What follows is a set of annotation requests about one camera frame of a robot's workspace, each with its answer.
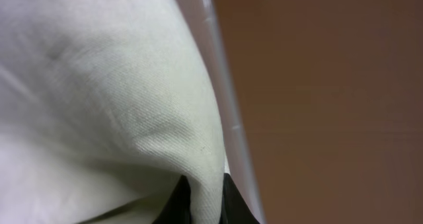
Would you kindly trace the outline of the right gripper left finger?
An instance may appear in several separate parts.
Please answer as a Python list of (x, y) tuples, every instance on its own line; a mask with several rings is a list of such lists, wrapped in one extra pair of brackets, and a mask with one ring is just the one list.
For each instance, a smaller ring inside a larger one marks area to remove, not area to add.
[(153, 224), (191, 224), (190, 195), (191, 189), (187, 177), (181, 176)]

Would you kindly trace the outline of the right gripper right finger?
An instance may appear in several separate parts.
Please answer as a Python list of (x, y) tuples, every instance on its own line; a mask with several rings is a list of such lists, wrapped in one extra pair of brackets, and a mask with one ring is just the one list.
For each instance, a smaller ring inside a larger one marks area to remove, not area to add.
[(251, 213), (231, 175), (224, 174), (219, 224), (260, 224)]

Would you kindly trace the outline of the cream cloth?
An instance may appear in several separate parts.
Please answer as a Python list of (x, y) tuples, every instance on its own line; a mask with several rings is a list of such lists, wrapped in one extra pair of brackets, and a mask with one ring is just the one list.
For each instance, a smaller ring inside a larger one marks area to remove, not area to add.
[(221, 215), (213, 87), (175, 0), (1, 0), (1, 222), (154, 220), (180, 176)]

